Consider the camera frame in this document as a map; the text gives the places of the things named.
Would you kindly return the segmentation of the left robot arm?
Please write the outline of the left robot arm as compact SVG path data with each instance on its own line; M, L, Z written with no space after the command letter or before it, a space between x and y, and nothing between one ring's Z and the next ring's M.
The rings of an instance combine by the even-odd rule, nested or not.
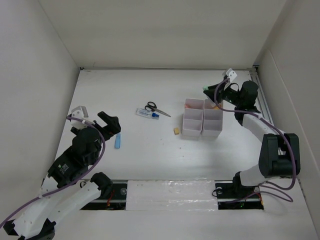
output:
M71 146L53 162L38 195L0 224L7 235L17 236L20 240L51 240L56 226L66 215L97 198L112 196L112 180L103 172L98 172L71 198L60 203L64 191L88 175L100 162L106 150L106 141L121 131L118 117L104 111L97 115L105 126L89 120L87 113L81 109L73 110L67 116L72 125L71 132L75 135Z

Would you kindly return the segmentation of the yellow eraser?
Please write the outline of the yellow eraser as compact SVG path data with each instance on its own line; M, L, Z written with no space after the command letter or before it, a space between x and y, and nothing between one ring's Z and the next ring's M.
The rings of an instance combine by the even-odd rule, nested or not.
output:
M174 134L178 135L179 133L180 133L179 129L178 128L174 128Z

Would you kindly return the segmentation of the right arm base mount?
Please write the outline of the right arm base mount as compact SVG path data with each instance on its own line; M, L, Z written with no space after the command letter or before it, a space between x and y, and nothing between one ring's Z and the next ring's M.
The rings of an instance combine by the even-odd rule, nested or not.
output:
M231 182L216 182L211 195L217 199L218 210L264 210L254 186L236 189Z

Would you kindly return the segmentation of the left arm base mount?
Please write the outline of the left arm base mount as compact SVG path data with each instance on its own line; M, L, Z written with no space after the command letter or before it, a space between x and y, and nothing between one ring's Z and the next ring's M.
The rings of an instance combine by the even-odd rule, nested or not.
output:
M81 210L83 211L122 211L126 209L128 193L127 181L115 181L112 186L112 192L108 196L99 197Z

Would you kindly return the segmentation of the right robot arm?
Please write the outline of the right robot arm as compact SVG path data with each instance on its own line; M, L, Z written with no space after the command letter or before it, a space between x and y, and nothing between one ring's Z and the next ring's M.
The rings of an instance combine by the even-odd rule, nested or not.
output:
M262 116L256 107L259 87L255 82L245 81L238 90L232 86L226 77L216 85L205 86L203 93L224 112L227 109L221 106L222 101L234 105L231 112L235 119L261 142L261 149L255 166L234 175L230 191L239 202L259 194L263 187L280 192L282 200L292 202L286 192L295 186L301 170L299 137L279 130Z

